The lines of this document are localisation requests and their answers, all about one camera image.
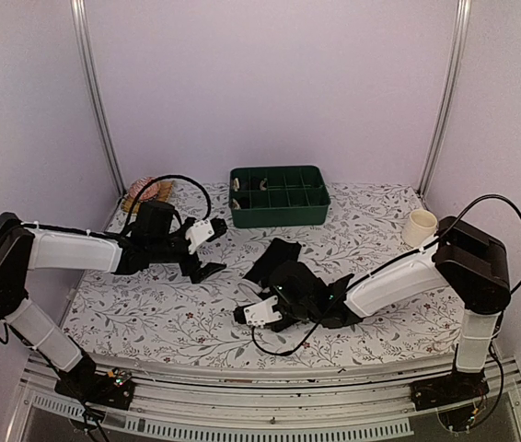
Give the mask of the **black white-banded underwear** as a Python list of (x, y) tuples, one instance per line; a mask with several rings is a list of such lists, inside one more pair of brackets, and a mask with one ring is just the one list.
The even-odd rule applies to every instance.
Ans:
[(279, 238), (253, 263), (243, 279), (257, 286), (252, 299), (269, 294), (284, 295), (287, 300), (328, 297), (328, 287), (304, 263), (298, 260), (302, 246)]

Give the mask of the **green divided storage box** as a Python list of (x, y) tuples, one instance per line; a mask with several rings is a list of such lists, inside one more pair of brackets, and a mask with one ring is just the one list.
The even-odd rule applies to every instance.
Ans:
[[(266, 192), (250, 188), (254, 176), (268, 178)], [(232, 169), (228, 189), (237, 228), (320, 226), (330, 208), (321, 171), (312, 165)]]

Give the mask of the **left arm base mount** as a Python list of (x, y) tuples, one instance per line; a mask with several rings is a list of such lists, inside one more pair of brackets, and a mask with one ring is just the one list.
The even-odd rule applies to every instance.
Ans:
[(59, 379), (55, 392), (83, 404), (102, 405), (127, 411), (133, 400), (135, 383), (129, 379), (119, 382), (115, 377), (88, 371), (57, 371)]

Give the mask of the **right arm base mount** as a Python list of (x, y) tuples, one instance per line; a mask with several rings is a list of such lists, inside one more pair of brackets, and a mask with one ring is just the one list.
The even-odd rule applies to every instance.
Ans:
[(484, 371), (461, 373), (452, 370), (443, 376), (413, 381), (410, 399), (417, 411), (423, 411), (481, 398), (489, 391)]

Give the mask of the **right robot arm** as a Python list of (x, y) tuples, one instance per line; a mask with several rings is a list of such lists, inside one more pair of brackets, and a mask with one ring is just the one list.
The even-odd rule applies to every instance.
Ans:
[(494, 329), (512, 295), (505, 244), (448, 216), (418, 248), (381, 265), (353, 283), (329, 285), (301, 262), (285, 262), (271, 275), (267, 323), (312, 322), (327, 329), (351, 327), (384, 308), (422, 293), (448, 288), (464, 308), (455, 371), (442, 382), (449, 401), (476, 389)]

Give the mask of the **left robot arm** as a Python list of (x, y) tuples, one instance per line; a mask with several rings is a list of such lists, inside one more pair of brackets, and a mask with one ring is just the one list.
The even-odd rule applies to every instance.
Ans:
[(221, 272), (222, 263), (204, 264), (198, 250), (227, 232), (226, 221), (206, 216), (181, 218), (166, 203), (142, 204), (119, 232), (25, 223), (17, 215), (0, 215), (0, 321), (44, 356), (68, 386), (84, 400), (102, 392), (102, 379), (81, 346), (37, 303), (29, 278), (86, 272), (128, 276), (154, 264), (179, 266), (182, 276), (199, 284)]

